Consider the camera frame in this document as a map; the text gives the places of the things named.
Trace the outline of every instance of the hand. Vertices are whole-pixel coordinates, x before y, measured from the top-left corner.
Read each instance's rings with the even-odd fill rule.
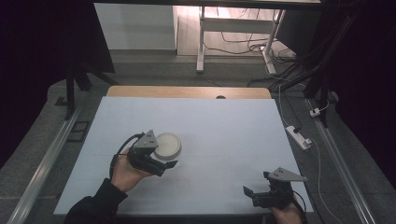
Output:
[[[276,218],[277,224],[302,224],[300,211],[297,207],[290,203],[284,209],[280,210],[276,207],[269,208]]]
[[[129,148],[125,149],[122,154],[128,154]],[[126,155],[119,155],[114,165],[111,184],[116,186],[120,191],[126,192],[139,183],[140,180],[152,174],[136,170],[129,163]]]

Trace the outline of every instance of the metal rail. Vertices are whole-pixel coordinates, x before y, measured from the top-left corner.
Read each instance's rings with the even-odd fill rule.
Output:
[[[351,0],[341,4],[321,3],[319,0],[272,1],[272,0],[94,0],[94,3],[107,4],[138,4],[163,6],[191,7],[251,7],[289,10],[322,10],[324,8],[349,9],[355,7],[360,0]]]
[[[310,109],[313,108],[309,100],[306,100],[306,103],[310,107]],[[341,180],[344,182],[346,191],[348,192],[350,199],[355,205],[355,209],[358,212],[359,217],[361,218],[361,223],[375,224],[376,222],[372,211],[367,202],[365,201],[364,196],[361,193],[361,189],[353,178],[352,173],[350,173],[349,168],[347,167],[347,163],[344,161],[343,155],[340,153],[338,146],[335,144],[334,139],[332,138],[332,133],[328,128],[325,128],[323,126],[319,119],[316,119],[315,123],[326,145],[326,148],[328,149],[330,156],[332,157],[332,162],[337,169]]]
[[[20,224],[23,223],[28,217],[30,211],[32,210],[33,204],[37,199],[38,194],[40,193],[41,188],[46,182],[47,176],[52,169],[53,163],[55,163],[58,158],[59,153],[61,152],[64,141],[69,135],[79,113],[82,110],[82,107],[85,105],[88,93],[83,92],[81,94],[81,99],[78,104],[78,108],[75,110],[73,115],[69,120],[66,120],[61,128],[61,130],[57,133],[55,138],[47,150],[46,155],[43,160],[37,167],[35,174],[33,175],[29,185],[27,186],[25,192],[22,194],[20,201],[14,209],[11,217],[9,218],[7,224]]]

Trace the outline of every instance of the gray floor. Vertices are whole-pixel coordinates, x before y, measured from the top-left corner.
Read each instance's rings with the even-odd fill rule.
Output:
[[[259,59],[210,58],[205,61],[205,73],[202,75],[195,73],[196,59],[194,57],[118,54],[113,55],[113,60],[117,74],[111,76],[122,85],[215,86],[216,84],[224,87],[246,87],[250,79],[266,77],[263,72],[262,60]],[[285,66],[285,64],[277,64],[276,68],[281,71],[285,69]],[[101,97],[106,94],[106,90],[109,88],[106,83],[94,76],[90,76],[90,79],[93,87],[88,94],[88,103],[78,117],[78,121],[92,122]],[[254,83],[252,86],[268,87],[273,82],[273,79],[268,78],[263,82]],[[320,223],[318,215],[321,215],[326,223],[339,223],[328,212],[319,197],[318,152],[320,152],[320,192],[323,201],[343,223],[361,223],[343,182],[332,164],[328,150],[318,133],[315,120],[308,115],[308,107],[301,94],[302,89],[303,86],[296,86],[282,94],[281,105],[287,123],[298,124],[298,120],[293,115],[294,110],[303,124],[301,133],[318,143],[318,148],[313,146],[307,151],[301,151],[289,139],[299,168],[309,180],[306,186],[312,196],[311,203],[317,208],[316,213],[308,214],[308,220],[310,223]],[[278,94],[273,92],[272,95],[278,103]],[[64,81],[49,88],[48,101],[40,116],[13,156],[0,171],[0,223],[6,223],[9,219],[36,167],[64,121],[65,107],[55,106],[59,97],[65,97]],[[370,205],[377,223],[394,223],[394,220],[396,220],[396,209],[393,206],[396,200],[395,190],[354,134],[339,119],[334,111],[334,104],[335,101],[331,100],[328,108],[329,129],[332,131],[351,173]],[[76,140],[81,137],[80,135],[81,133],[71,133],[68,138]],[[82,144],[82,142],[73,141],[67,141],[64,144],[63,150],[55,162],[26,223],[63,222],[63,217],[56,217],[52,213],[73,169]],[[173,220],[173,223],[214,223],[213,220],[215,219],[202,220],[198,217],[190,217],[177,221]],[[148,221],[144,219],[135,220],[135,223],[145,222]],[[164,223],[165,220],[161,219],[158,222]],[[222,222],[230,223],[229,220],[218,220],[216,223]]]

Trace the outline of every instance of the electrical wire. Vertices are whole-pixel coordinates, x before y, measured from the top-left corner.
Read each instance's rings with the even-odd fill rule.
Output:
[[[138,139],[141,138],[143,135],[145,135],[145,134],[144,134],[144,133],[137,133],[137,134],[134,134],[133,136],[131,136],[130,138],[128,138],[128,139],[122,144],[122,146],[121,146],[120,149],[117,151],[117,153],[114,154],[113,159],[111,160],[110,169],[109,169],[110,180],[111,180],[111,177],[113,176],[113,170],[114,170],[114,166],[116,165],[117,158],[119,157],[119,155],[126,155],[126,154],[121,154],[122,150],[123,150],[123,149],[125,148],[125,146],[126,146],[129,142],[131,142],[134,138],[137,138],[137,140],[138,140]]]
[[[305,205],[305,201],[304,201],[304,198],[303,198],[303,196],[301,196],[299,193],[297,193],[296,191],[293,191],[295,194],[297,194],[300,198],[301,198],[301,201],[303,201],[303,204],[304,204],[304,213],[306,213],[306,205]]]
[[[329,100],[327,100],[327,105],[323,108],[321,108],[319,111],[325,110],[329,106]]]
[[[247,10],[248,10],[247,8],[244,8],[244,9],[242,10],[243,15],[239,16],[237,19],[240,19],[241,17],[245,16]],[[260,10],[257,12],[256,20],[259,18],[259,13],[260,13]],[[227,39],[224,37],[224,33],[223,33],[223,32],[221,32],[221,37],[223,38],[223,40],[224,40],[225,42],[228,42],[228,43],[246,43],[246,42],[247,42],[247,44],[248,44],[248,43],[251,42],[251,41],[263,41],[263,40],[268,40],[268,38],[263,38],[263,39],[251,39],[252,35],[250,36],[250,39],[249,39],[249,40],[227,40]]]
[[[284,80],[285,80],[285,81],[289,81],[288,79],[286,79],[286,77],[288,77],[288,76],[294,71],[294,69],[297,68],[297,65],[298,65],[297,63],[294,63],[294,64],[292,65],[292,67],[291,67],[291,70],[289,70],[288,73],[284,73],[284,74],[281,74],[281,75],[277,76],[277,77],[283,76],[283,77],[282,77],[283,80],[280,79],[280,78],[278,78],[278,81],[274,82],[274,83],[268,88],[268,90],[269,90],[269,91],[274,91],[273,88],[274,88],[275,85],[279,84],[281,81],[284,81]]]
[[[305,186],[305,188],[306,188],[306,194],[307,194],[308,197],[310,198],[311,204],[312,204],[312,206],[314,207],[314,211],[317,212],[318,217],[319,217],[319,219],[320,219],[320,222],[321,222],[322,224],[325,224],[325,221],[324,221],[324,219],[323,219],[323,217],[322,217],[320,211],[319,211],[318,208],[317,208],[317,204],[315,203],[314,198],[312,197],[311,193],[310,193],[309,190],[308,190],[308,186],[306,185],[306,182],[303,182],[303,183],[304,183],[304,186]]]
[[[211,80],[209,80],[209,79],[205,79],[205,81],[207,81],[208,83],[211,83],[211,84],[213,84],[213,85],[215,85],[215,86],[217,86],[217,87],[221,87],[221,85],[219,85],[218,83],[216,83],[216,82],[214,82],[214,81],[211,81]]]
[[[291,71],[289,71],[285,76],[283,76],[283,77],[282,77],[283,79],[278,79],[278,81],[274,82],[274,83],[268,88],[268,90],[269,90],[269,91],[275,91],[275,90],[274,90],[274,86],[278,85],[278,84],[279,84],[280,82],[282,82],[282,81],[291,81],[293,78],[299,76],[299,75],[304,71],[304,68],[301,66],[302,69],[301,69],[300,72],[298,72],[298,73],[297,73],[294,77],[292,77],[292,78],[287,78],[287,77],[293,72],[293,70],[294,70],[295,68],[297,68],[297,66],[293,67],[293,69],[292,69]]]
[[[204,42],[204,46],[205,46],[205,48],[207,48],[207,49],[212,49],[212,50],[222,51],[222,52],[225,52],[225,53],[230,53],[230,54],[245,54],[245,53],[250,53],[250,52],[251,52],[251,50],[242,51],[242,52],[230,52],[230,51],[228,51],[228,50],[225,50],[225,49],[214,49],[214,48],[210,48],[210,47],[208,47],[208,46],[205,44],[205,42]]]
[[[322,42],[320,42],[314,49],[312,49],[310,52],[308,52],[307,54],[299,57],[299,63],[311,63],[315,60],[317,60],[317,58],[315,56],[317,56],[318,54],[321,53],[321,51],[323,50],[324,46],[326,45],[327,42],[329,42],[336,34],[337,31],[341,28],[341,22],[339,22],[338,24],[335,25],[335,27],[333,28],[333,30],[330,32],[330,34],[327,36],[327,38],[325,38],[324,40],[322,40]]]
[[[268,75],[269,77],[278,78],[278,77],[281,77],[281,76],[283,76],[284,74],[286,74],[286,73],[289,71],[289,69],[291,69],[291,68],[292,68],[292,69],[291,69],[290,72],[292,72],[292,71],[295,69],[295,67],[294,67],[295,65],[297,65],[297,63],[294,63],[294,64],[290,65],[289,67],[287,67],[287,68],[285,69],[285,71],[281,72],[279,75],[277,75],[277,77],[274,77],[274,76],[269,75],[269,72],[268,72],[267,67],[265,67],[265,69],[266,69],[267,75]],[[267,80],[267,79],[268,79],[268,78],[266,78],[266,77],[264,77],[264,78],[257,78],[257,79],[251,79],[251,80],[247,83],[247,87],[250,87],[251,83],[253,83],[253,82],[264,81],[264,80]]]
[[[281,102],[280,102],[280,86],[281,86],[281,85],[279,85],[279,95],[278,95],[278,98],[279,98],[278,101],[279,101],[280,115],[281,115],[281,118],[283,119],[283,122],[285,122],[285,124],[289,127],[289,124],[286,122],[285,118],[283,117],[282,104],[281,104]]]
[[[298,118],[298,116],[297,116],[296,112],[294,111],[293,106],[291,106],[291,103],[290,103],[290,101],[289,101],[289,99],[288,99],[288,96],[286,96],[286,94],[285,94],[285,98],[286,98],[286,101],[287,101],[288,104],[289,104],[289,107],[291,108],[291,112],[293,112],[294,117],[297,119],[297,121],[298,121],[298,123],[299,123],[299,126],[298,126],[298,127],[295,127],[295,128],[298,129],[298,130],[301,130],[301,129],[303,128],[303,123],[302,123],[302,122],[300,121],[300,119]]]
[[[296,59],[293,57],[280,57],[279,56],[280,52],[278,52],[277,56],[275,56],[274,51],[272,49],[270,52],[272,53],[272,55],[270,55],[270,58],[277,63],[295,63],[296,62]]]
[[[329,207],[327,206],[327,204],[324,202],[322,196],[321,196],[321,192],[320,192],[320,176],[321,176],[321,162],[320,162],[320,152],[319,152],[319,147],[318,147],[318,143],[311,138],[311,140],[315,143],[315,145],[317,146],[317,151],[318,151],[318,163],[319,163],[319,168],[318,168],[318,193],[319,193],[319,198],[320,200],[323,202],[323,205],[326,207],[327,211],[330,213],[330,215],[332,215],[332,217],[334,217],[339,223],[343,224],[343,222],[338,219],[338,217],[336,217],[332,211],[330,211]]]
[[[267,66],[265,66],[265,70],[267,71],[268,77],[272,77],[272,78],[278,79],[278,80],[290,81],[290,79],[287,79],[287,78],[283,78],[283,77],[279,77],[279,76],[278,76],[278,77],[273,77],[273,76],[271,76],[270,71],[268,71]]]

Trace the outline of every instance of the black sleeve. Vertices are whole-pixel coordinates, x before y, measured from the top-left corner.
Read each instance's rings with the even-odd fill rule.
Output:
[[[115,223],[119,204],[127,197],[106,178],[93,197],[83,198],[70,209],[64,224]]]

